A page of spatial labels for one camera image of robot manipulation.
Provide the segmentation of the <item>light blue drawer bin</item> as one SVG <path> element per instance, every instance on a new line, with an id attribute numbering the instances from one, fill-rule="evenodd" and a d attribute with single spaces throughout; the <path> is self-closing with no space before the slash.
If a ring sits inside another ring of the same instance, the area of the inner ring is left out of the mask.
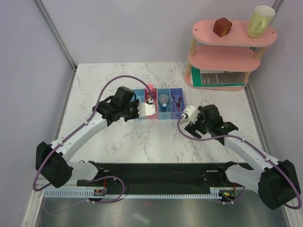
<path id="1" fill-rule="evenodd" d="M 133 89 L 134 96 L 132 98 L 132 101 L 135 99 L 138 99 L 140 103 L 145 102 L 145 91 L 144 89 Z"/>

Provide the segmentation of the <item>purple drawer bin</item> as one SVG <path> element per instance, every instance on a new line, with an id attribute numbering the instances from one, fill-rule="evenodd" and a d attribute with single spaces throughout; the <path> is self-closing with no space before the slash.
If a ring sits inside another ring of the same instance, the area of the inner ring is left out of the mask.
<path id="1" fill-rule="evenodd" d="M 178 102 L 179 96 L 182 96 L 182 101 L 181 101 L 181 108 L 177 107 L 174 100 L 173 96 L 176 98 Z M 172 119 L 179 119 L 180 116 L 183 114 L 183 110 L 186 107 L 186 99 L 184 97 L 183 89 L 182 88 L 171 88 L 170 89 L 170 98 L 171 98 L 171 111 L 172 111 Z"/>

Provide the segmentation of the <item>pink cap bottle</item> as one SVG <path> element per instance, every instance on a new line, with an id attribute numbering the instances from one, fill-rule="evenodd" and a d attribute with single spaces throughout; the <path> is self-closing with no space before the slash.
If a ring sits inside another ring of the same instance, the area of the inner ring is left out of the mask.
<path id="1" fill-rule="evenodd" d="M 145 88 L 145 98 L 148 100 L 153 95 L 154 87 L 152 84 L 147 84 L 148 87 Z"/>

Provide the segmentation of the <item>blue cap stamp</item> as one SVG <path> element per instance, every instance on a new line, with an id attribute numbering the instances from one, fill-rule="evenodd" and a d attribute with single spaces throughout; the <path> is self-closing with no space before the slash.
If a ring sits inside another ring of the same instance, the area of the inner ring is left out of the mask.
<path id="1" fill-rule="evenodd" d="M 166 103 L 161 104 L 161 111 L 162 112 L 167 112 L 167 104 Z"/>

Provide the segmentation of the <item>cyan drawer bin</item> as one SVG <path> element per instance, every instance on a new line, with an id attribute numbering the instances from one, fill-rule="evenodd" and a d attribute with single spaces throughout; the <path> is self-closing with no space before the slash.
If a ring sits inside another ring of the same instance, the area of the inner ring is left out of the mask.
<path id="1" fill-rule="evenodd" d="M 168 120 L 168 119 L 171 119 L 171 117 L 172 117 L 170 89 L 169 88 L 158 88 L 157 89 L 157 100 L 158 100 L 158 96 L 161 94 L 169 95 L 169 101 L 166 103 L 167 112 L 161 111 L 161 103 L 159 103 L 159 101 L 158 101 L 158 119 L 159 120 Z"/>

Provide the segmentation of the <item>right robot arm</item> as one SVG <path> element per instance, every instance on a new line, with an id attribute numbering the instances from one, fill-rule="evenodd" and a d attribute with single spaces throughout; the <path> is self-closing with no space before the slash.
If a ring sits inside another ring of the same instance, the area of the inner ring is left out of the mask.
<path id="1" fill-rule="evenodd" d="M 220 185 L 237 183 L 258 194 L 262 202 L 272 210 L 286 206 L 294 198 L 298 199 L 298 204 L 289 208 L 298 210 L 302 207 L 301 189 L 293 163 L 289 160 L 280 161 L 257 148 L 245 139 L 236 125 L 223 121 L 215 105 L 188 105 L 181 118 L 188 121 L 185 131 L 190 134 L 189 139 L 204 141 L 201 136 L 208 133 L 211 135 L 209 140 L 219 141 L 252 168 L 248 170 L 234 162 L 226 163 L 217 174 Z"/>

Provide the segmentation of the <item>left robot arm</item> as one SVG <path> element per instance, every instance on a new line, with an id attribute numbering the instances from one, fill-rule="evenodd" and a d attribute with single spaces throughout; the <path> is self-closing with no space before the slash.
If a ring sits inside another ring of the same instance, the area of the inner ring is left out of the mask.
<path id="1" fill-rule="evenodd" d="M 36 148 L 36 170 L 55 188 L 62 187 L 70 180 L 88 180 L 93 186 L 104 181 L 104 175 L 91 162 L 73 163 L 70 159 L 96 133 L 113 122 L 139 117 L 139 100 L 129 88 L 121 86 L 113 96 L 96 105 L 83 124 L 69 135 L 50 144 L 41 142 Z"/>

